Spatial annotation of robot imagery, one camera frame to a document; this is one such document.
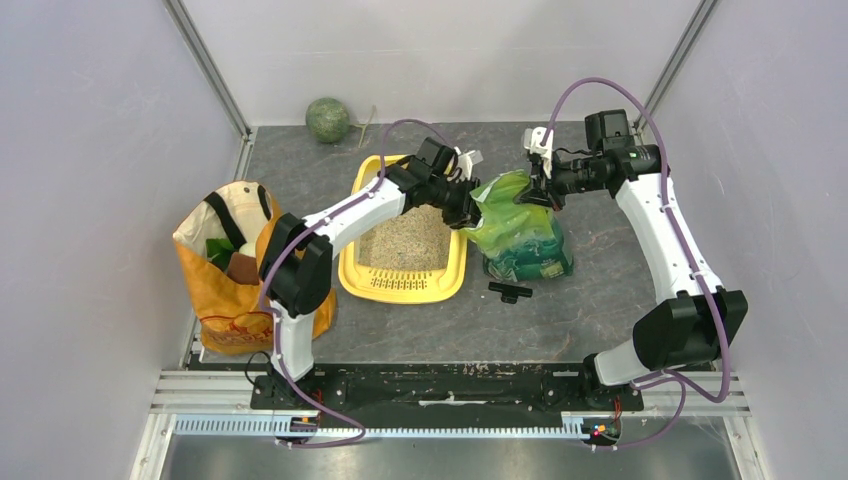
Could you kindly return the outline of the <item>green litter bag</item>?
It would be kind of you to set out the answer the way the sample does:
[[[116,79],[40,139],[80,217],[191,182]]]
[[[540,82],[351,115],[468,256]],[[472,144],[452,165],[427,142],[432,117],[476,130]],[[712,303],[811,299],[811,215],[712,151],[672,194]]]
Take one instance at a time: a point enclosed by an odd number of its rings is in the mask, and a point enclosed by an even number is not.
[[[485,272],[501,282],[573,274],[573,253],[553,210],[517,202],[530,185],[527,172],[514,170],[471,192],[481,219],[463,232],[483,255]]]

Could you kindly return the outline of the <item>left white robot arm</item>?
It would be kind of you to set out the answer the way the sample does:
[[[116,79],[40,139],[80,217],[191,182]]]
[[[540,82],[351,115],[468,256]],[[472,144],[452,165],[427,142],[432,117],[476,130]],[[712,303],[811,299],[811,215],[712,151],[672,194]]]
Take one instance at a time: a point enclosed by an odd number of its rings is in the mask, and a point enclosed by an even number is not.
[[[306,375],[314,367],[314,317],[329,296],[335,257],[372,228],[422,205],[440,210],[454,230],[477,225],[472,192],[480,181],[473,168],[482,160],[477,150],[428,137],[416,153],[381,164],[348,198],[304,218],[286,213],[275,221],[259,267],[259,300],[273,319],[271,363],[281,374],[275,394],[288,407],[304,407],[314,393]]]

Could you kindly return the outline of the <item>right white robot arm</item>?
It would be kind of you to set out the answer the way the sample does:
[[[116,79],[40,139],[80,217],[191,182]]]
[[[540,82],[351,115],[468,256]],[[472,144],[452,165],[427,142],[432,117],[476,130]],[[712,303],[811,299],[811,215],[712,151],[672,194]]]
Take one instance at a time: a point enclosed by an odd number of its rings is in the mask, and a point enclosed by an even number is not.
[[[553,147],[552,132],[526,130],[531,184],[516,200],[560,210],[568,195],[607,191],[643,251],[656,307],[635,324],[630,340],[589,357],[589,374],[577,382],[579,400],[601,409],[616,398],[617,386],[722,358],[748,302],[742,291],[724,287],[698,249],[658,145],[637,144],[623,110],[587,116],[585,133],[587,157],[565,160]]]

